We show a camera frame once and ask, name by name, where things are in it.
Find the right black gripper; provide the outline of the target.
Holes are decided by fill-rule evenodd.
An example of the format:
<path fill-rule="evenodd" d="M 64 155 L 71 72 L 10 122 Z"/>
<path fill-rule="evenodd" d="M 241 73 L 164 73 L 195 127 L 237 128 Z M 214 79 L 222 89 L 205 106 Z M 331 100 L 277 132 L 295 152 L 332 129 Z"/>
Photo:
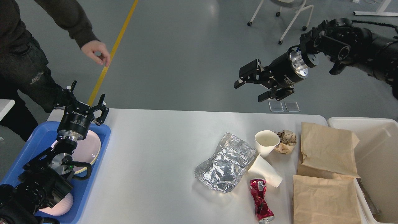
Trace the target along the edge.
<path fill-rule="evenodd" d="M 263 85 L 270 90 L 259 95 L 258 102 L 268 99 L 281 101 L 293 94 L 293 85 L 305 80 L 308 74 L 308 66 L 300 51 L 289 50 L 265 67 L 259 59 L 241 67 L 238 80 L 234 82 L 234 88 L 239 88 L 246 83 Z"/>

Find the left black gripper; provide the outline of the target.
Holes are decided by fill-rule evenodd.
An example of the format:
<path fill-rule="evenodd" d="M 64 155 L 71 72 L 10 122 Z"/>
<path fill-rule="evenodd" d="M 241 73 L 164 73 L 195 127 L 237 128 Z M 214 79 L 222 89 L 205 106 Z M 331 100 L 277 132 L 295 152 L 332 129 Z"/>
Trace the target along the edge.
<path fill-rule="evenodd" d="M 105 94 L 99 98 L 98 105 L 90 107 L 86 104 L 79 104 L 73 94 L 77 84 L 74 80 L 71 86 L 61 90 L 53 102 L 53 108 L 64 110 L 64 115 L 58 126 L 57 133 L 61 138 L 72 137 L 73 141 L 84 140 L 88 134 L 91 122 L 101 126 L 109 112 L 104 102 Z M 100 116 L 95 117 L 95 112 L 101 111 Z"/>

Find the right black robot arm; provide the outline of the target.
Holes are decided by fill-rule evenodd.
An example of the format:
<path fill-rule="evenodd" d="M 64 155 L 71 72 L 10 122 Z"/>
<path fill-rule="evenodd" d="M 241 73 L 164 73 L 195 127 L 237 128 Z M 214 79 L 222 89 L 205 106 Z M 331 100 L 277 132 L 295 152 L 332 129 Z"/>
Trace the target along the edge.
<path fill-rule="evenodd" d="M 269 65 L 262 66 L 255 59 L 241 67 L 234 87 L 262 85 L 267 91 L 258 96 L 259 102 L 280 101 L 294 93 L 294 85 L 307 78 L 308 69 L 318 65 L 317 54 L 322 53 L 333 63 L 331 75 L 340 74 L 348 66 L 357 68 L 388 84 L 397 98 L 397 37 L 383 37 L 354 23 L 347 18 L 324 20 Z"/>

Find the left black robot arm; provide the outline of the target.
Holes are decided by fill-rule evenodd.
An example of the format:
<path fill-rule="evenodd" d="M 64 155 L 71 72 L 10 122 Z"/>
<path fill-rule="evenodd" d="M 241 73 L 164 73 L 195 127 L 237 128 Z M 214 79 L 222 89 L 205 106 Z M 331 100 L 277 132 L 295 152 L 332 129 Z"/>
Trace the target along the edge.
<path fill-rule="evenodd" d="M 73 94 L 77 81 L 63 89 L 54 101 L 55 109 L 64 111 L 58 125 L 57 141 L 23 166 L 19 184 L 1 185 L 2 224 L 58 224 L 55 218 L 37 216 L 41 208 L 53 208 L 73 189 L 72 180 L 85 181 L 91 177 L 92 165 L 72 157 L 79 140 L 84 140 L 92 122 L 104 123 L 109 108 L 102 94 L 98 105 L 77 101 Z"/>

